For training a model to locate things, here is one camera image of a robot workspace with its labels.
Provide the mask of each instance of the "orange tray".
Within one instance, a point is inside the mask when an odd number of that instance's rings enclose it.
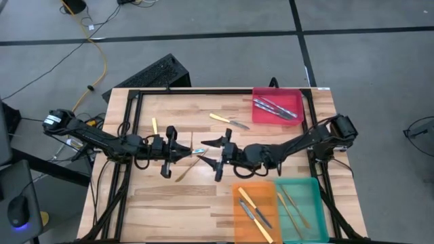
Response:
[[[244,191],[253,200],[254,204],[270,222],[270,229],[255,212],[255,209],[248,201],[241,196],[238,188],[242,187]],[[242,206],[239,204],[239,198],[243,199],[244,203],[249,207],[255,218],[264,227],[268,234],[273,239],[273,243],[282,244],[279,213],[277,211],[277,195],[276,188],[273,182],[240,182],[232,185],[233,193],[233,215],[235,227],[235,243],[268,243],[264,235],[249,218]]]

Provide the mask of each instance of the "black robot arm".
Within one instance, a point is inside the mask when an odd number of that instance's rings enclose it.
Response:
[[[191,154],[191,149],[176,142],[178,132],[169,126],[166,130],[167,142],[160,135],[152,135],[153,141],[129,134],[113,136],[77,119],[72,111],[51,110],[43,122],[44,133],[48,136],[70,135],[90,146],[100,148],[107,159],[117,163],[129,163],[134,160],[164,160],[161,175],[170,178],[170,163],[176,163]]]
[[[357,130],[354,128],[348,117],[336,115],[316,125],[313,125],[303,135],[282,144],[250,144],[243,150],[239,149],[236,143],[231,142],[232,130],[226,129],[226,134],[217,140],[202,141],[202,144],[223,147],[220,160],[200,157],[214,171],[216,171],[215,181],[221,181],[223,175],[223,165],[233,165],[236,176],[240,178],[251,178],[254,175],[266,176],[268,170],[277,169],[281,175],[281,164],[286,157],[300,150],[312,147],[315,157],[320,161],[330,160],[333,156],[333,149],[337,146],[346,148],[353,145],[357,136]],[[265,173],[260,174],[257,171],[264,165]],[[241,175],[237,168],[241,167],[250,171],[248,175]]]

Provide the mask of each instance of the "green tray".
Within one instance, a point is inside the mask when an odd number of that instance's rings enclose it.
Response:
[[[282,241],[284,243],[327,243],[329,236],[326,220],[324,219],[324,210],[321,195],[319,194],[318,181],[315,178],[279,178],[275,180],[275,184],[276,191],[282,195],[286,206],[303,236],[303,238],[301,238],[297,233],[285,207],[280,199],[278,199],[277,208],[279,212]],[[300,214],[298,214],[294,206],[288,200],[281,186],[286,189],[286,192],[295,202],[300,213],[310,224],[310,228],[307,228],[303,224]]]

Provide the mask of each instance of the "wooden table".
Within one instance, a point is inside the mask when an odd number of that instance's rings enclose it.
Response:
[[[123,120],[127,93],[128,89],[113,90],[104,123],[103,130],[105,132],[116,135],[117,128]],[[336,114],[330,90],[313,88],[312,93],[318,120]],[[224,135],[227,127],[233,130],[231,141],[236,142],[240,148],[251,143],[280,144],[302,133],[301,126],[282,127],[251,123],[251,102],[251,95],[145,95],[138,134],[142,137],[152,134],[152,117],[157,118],[159,133],[164,137],[166,127],[174,125],[178,130],[178,143],[182,145],[190,146],[193,133],[193,148],[205,148],[204,145],[200,144],[200,141],[219,138]],[[304,105],[310,125],[307,101],[304,101]],[[133,103],[131,123],[135,107],[136,105]],[[251,130],[245,131],[227,123],[213,120],[209,118],[209,113],[216,113],[222,117],[241,121]],[[210,148],[206,156],[217,159],[220,153],[221,149]],[[337,152],[335,157],[349,163],[346,153]],[[227,165],[224,169],[222,182],[217,183],[214,181],[215,172],[204,162],[199,162],[182,181],[175,182],[175,179],[194,160],[194,157],[187,157],[172,165],[171,179],[165,179],[160,175],[160,161],[152,161],[151,166],[144,171],[133,167],[121,241],[234,241],[231,184],[242,179],[234,176],[232,167]],[[92,173],[94,188],[96,188],[96,179],[98,179],[105,161],[104,155],[98,155],[96,158]],[[113,163],[107,166],[101,179],[98,216],[106,207],[113,166]],[[366,236],[365,224],[351,172],[337,163],[330,162],[329,173],[337,208],[356,232]],[[310,177],[305,151],[298,152],[286,159],[282,167],[282,176],[289,178]],[[255,176],[249,180],[272,180],[276,177],[277,172],[273,170],[265,178]],[[328,230],[332,237],[330,214],[327,207],[324,209]],[[93,214],[94,207],[89,188],[78,238],[87,234],[92,227]],[[114,235],[115,223],[113,220],[116,217],[117,210],[113,214],[109,237]]]

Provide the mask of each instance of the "yellow cable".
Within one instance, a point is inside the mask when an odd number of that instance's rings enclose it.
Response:
[[[86,36],[87,41],[89,41],[90,43],[94,44],[96,46],[96,48],[98,48],[98,50],[101,53],[102,59],[104,60],[104,71],[102,71],[102,75],[92,84],[92,86],[95,86],[96,84],[98,84],[106,75],[107,72],[107,59],[106,56],[104,55],[104,52],[102,52],[101,47],[94,43],[94,41],[92,41],[89,37],[89,35],[86,33],[86,30],[84,29],[84,27],[81,25],[80,21],[77,19],[77,17],[75,17],[75,14],[73,13],[73,11],[69,8],[69,6],[63,1],[60,0],[60,2],[62,2],[63,6],[69,11],[69,13],[71,14],[71,16],[74,18],[75,22],[81,27],[81,30],[83,31],[84,35]],[[78,99],[77,103],[74,105],[73,107],[73,112],[77,109],[77,107],[80,105],[81,101],[84,99],[84,97],[86,97],[87,93],[89,93],[89,90],[87,90],[85,93],[83,93],[83,95],[81,95],[80,99]]]

